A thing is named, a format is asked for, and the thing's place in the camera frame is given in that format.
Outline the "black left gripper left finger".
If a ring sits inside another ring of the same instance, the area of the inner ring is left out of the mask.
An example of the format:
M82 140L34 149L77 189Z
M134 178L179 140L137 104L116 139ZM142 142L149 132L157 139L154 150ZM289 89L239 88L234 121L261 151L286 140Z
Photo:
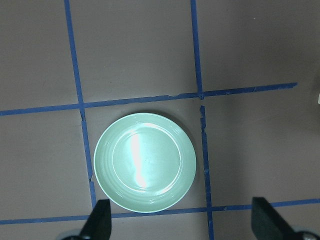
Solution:
M112 215L109 199L99 200L78 234L62 240L109 240L112 233Z

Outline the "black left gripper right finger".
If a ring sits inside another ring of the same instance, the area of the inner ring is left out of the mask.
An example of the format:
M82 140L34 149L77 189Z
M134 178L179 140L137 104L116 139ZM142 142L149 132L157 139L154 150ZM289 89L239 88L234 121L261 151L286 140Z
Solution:
M294 230L264 197L251 201L251 230L258 240L318 240L308 230Z

